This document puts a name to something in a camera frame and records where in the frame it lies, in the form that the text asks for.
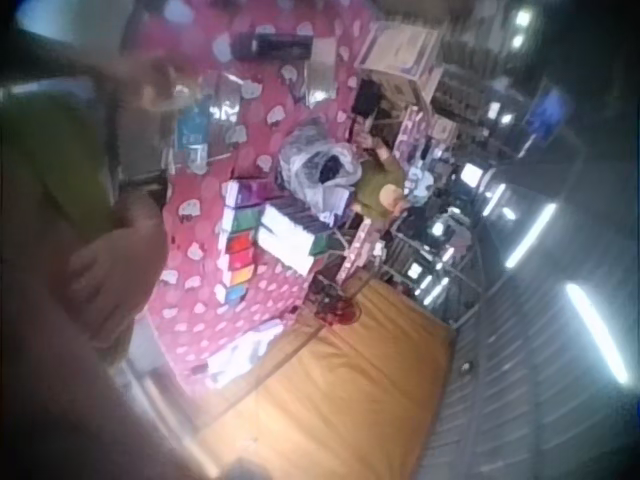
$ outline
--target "stack of boxes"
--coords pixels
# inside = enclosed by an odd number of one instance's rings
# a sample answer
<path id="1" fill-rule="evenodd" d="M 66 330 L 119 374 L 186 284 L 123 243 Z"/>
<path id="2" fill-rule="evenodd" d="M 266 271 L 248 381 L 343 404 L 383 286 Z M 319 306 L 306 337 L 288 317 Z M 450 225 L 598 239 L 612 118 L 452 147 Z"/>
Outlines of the stack of boxes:
<path id="1" fill-rule="evenodd" d="M 222 190 L 225 207 L 218 237 L 218 268 L 223 273 L 215 294 L 220 303 L 232 306 L 246 295 L 255 271 L 253 244 L 264 202 L 282 194 L 269 179 L 230 180 Z"/>
<path id="2" fill-rule="evenodd" d="M 258 229 L 258 245 L 301 275 L 327 251 L 331 227 L 294 197 L 269 202 Z"/>

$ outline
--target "clear plastic bag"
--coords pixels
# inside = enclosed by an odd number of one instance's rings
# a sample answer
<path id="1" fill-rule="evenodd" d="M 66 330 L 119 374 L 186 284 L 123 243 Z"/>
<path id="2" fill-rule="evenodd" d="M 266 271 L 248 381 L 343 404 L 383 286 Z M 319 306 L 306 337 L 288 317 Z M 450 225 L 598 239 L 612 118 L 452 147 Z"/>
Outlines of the clear plastic bag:
<path id="1" fill-rule="evenodd" d="M 322 184 L 319 180 L 320 170 L 334 155 L 342 164 L 340 172 Z M 310 119 L 287 137 L 280 150 L 280 169 L 284 187 L 305 201 L 316 214 L 326 210 L 324 187 L 353 185 L 362 175 L 362 167 L 354 155 L 353 147 L 331 140 L 318 117 Z"/>

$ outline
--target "plastic package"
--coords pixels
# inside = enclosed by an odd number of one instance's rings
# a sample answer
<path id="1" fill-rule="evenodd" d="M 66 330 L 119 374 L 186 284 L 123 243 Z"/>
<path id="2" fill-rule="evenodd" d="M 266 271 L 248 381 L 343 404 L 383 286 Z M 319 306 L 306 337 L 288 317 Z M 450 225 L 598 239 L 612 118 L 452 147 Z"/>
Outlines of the plastic package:
<path id="1" fill-rule="evenodd" d="M 320 171 L 332 156 L 340 160 L 342 167 L 335 178 L 322 184 Z M 284 187 L 305 201 L 316 214 L 326 210 L 324 187 L 353 185 L 362 175 L 353 147 L 332 141 L 318 117 L 310 119 L 287 137 L 280 150 L 280 169 Z"/>

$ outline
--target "pink patterned tablecloth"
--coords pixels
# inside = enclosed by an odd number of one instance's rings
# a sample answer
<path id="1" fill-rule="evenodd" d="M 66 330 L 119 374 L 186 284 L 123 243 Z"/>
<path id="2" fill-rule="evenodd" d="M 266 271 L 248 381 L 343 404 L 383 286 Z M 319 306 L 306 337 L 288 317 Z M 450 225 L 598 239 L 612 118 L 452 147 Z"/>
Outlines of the pink patterned tablecloth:
<path id="1" fill-rule="evenodd" d="M 257 249 L 256 273 L 245 300 L 235 307 L 218 302 L 214 288 L 221 280 L 216 266 L 223 209 L 220 184 L 230 178 L 234 168 L 236 175 L 265 175 L 265 171 L 273 174 L 283 139 L 310 115 L 323 114 L 331 134 L 337 139 L 345 137 L 347 113 L 357 87 L 354 61 L 368 35 L 373 11 L 365 0 L 244 0 L 239 2 L 244 6 L 235 13 L 210 8 L 206 1 L 169 3 L 178 15 L 173 21 L 166 18 L 171 14 L 149 16 L 139 33 L 139 50 L 179 52 L 203 72 L 224 70 L 254 84 L 245 92 L 240 109 L 239 123 L 246 128 L 246 141 L 230 158 L 212 163 L 204 173 L 179 171 L 171 179 L 170 198 L 164 210 L 171 251 L 148 312 L 178 380 L 186 390 L 196 392 L 204 382 L 191 376 L 193 366 L 204 363 L 259 323 L 277 318 L 300 303 L 309 281 Z M 189 10 L 194 13 L 191 19 Z M 282 75 L 284 64 L 241 64 L 232 60 L 230 36 L 256 28 L 282 33 L 312 32 L 318 37 L 335 35 L 336 100 L 310 111 L 295 104 Z M 268 114 L 279 108 L 284 118 L 270 125 Z M 191 201 L 192 216 L 185 218 L 178 209 L 187 201 Z"/>

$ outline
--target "orange tarp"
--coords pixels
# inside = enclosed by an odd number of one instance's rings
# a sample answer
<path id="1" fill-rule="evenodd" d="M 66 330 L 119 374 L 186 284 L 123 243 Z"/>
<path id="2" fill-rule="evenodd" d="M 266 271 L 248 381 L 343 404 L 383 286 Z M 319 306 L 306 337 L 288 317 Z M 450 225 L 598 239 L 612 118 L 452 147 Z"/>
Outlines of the orange tarp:
<path id="1" fill-rule="evenodd" d="M 282 480 L 411 477 L 452 331 L 377 280 L 357 303 L 362 315 L 346 327 L 318 328 L 303 311 L 254 371 L 206 400 L 197 441 L 216 464 L 244 458 Z"/>

